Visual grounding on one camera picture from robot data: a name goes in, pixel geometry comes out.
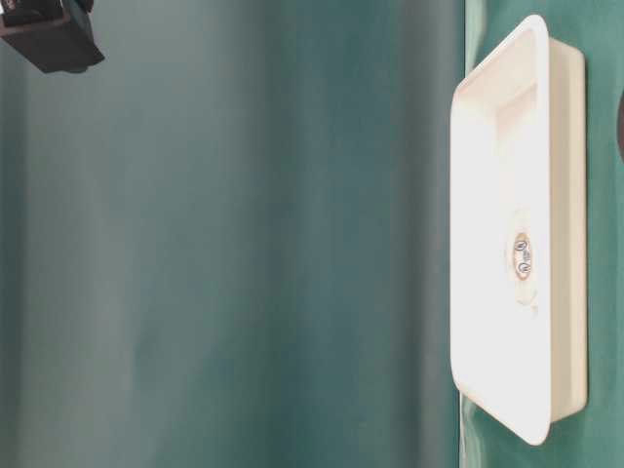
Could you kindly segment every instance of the green fabric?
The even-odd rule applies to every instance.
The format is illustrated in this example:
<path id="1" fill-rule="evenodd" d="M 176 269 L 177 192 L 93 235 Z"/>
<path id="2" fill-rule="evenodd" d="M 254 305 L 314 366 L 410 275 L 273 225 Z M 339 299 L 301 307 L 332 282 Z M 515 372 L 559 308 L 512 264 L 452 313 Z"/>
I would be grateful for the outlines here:
<path id="1" fill-rule="evenodd" d="M 456 467 L 454 0 L 96 1 L 0 52 L 0 465 Z"/>
<path id="2" fill-rule="evenodd" d="M 619 0 L 469 1 L 485 10 L 482 31 L 469 24 L 467 47 L 479 60 L 524 17 L 537 13 L 550 34 L 578 48 L 587 60 L 587 170 L 589 236 L 589 403 L 552 426 L 543 446 L 531 447 L 474 404 L 463 401 L 462 466 L 622 466 L 624 445 L 624 166 L 615 137 L 617 105 L 624 88 L 624 3 Z M 478 46 L 483 35 L 483 43 Z M 518 401 L 518 405 L 527 402 Z"/>

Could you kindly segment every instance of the white plastic tray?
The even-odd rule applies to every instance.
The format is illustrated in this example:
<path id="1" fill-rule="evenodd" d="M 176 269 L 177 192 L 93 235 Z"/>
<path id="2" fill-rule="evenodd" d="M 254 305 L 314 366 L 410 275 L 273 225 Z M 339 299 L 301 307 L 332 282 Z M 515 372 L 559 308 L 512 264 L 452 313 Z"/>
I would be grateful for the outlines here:
<path id="1" fill-rule="evenodd" d="M 587 401 L 585 65 L 525 19 L 451 110 L 459 390 L 530 444 Z"/>

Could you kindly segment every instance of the black object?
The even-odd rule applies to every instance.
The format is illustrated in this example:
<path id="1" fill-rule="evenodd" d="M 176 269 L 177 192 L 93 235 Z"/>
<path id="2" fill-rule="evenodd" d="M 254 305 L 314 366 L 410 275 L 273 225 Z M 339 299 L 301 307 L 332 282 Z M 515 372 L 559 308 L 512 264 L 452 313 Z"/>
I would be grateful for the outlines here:
<path id="1" fill-rule="evenodd" d="M 83 72 L 104 60 L 87 13 L 93 0 L 0 2 L 0 36 L 44 73 Z"/>

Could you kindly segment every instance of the dark object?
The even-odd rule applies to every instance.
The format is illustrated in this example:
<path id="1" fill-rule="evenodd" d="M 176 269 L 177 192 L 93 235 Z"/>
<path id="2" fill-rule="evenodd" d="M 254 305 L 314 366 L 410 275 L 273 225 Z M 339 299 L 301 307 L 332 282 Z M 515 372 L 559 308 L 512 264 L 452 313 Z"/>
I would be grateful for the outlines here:
<path id="1" fill-rule="evenodd" d="M 620 148 L 620 157 L 624 161 L 624 93 L 617 110 L 617 145 Z"/>
<path id="2" fill-rule="evenodd" d="M 104 60 L 87 11 L 93 0 L 0 0 L 0 36 L 44 73 L 86 71 Z"/>
<path id="3" fill-rule="evenodd" d="M 18 26 L 42 20 L 53 20 L 62 16 L 59 0 L 0 0 L 6 26 Z"/>

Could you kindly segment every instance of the green backdrop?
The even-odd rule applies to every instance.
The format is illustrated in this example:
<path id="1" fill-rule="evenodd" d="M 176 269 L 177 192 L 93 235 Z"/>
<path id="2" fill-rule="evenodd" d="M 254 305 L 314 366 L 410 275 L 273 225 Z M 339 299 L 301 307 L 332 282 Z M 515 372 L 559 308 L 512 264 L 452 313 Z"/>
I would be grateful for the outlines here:
<path id="1" fill-rule="evenodd" d="M 624 460 L 622 232 L 624 166 L 615 136 L 624 90 L 624 3 L 618 0 L 468 0 L 467 65 L 480 61 L 524 17 L 537 13 L 550 34 L 587 60 L 589 236 L 589 403 L 552 426 L 534 448 L 467 400 L 462 405 L 461 465 L 488 467 L 614 467 Z"/>
<path id="2" fill-rule="evenodd" d="M 99 0 L 85 75 L 2 45 L 2 466 L 455 467 L 463 24 Z"/>

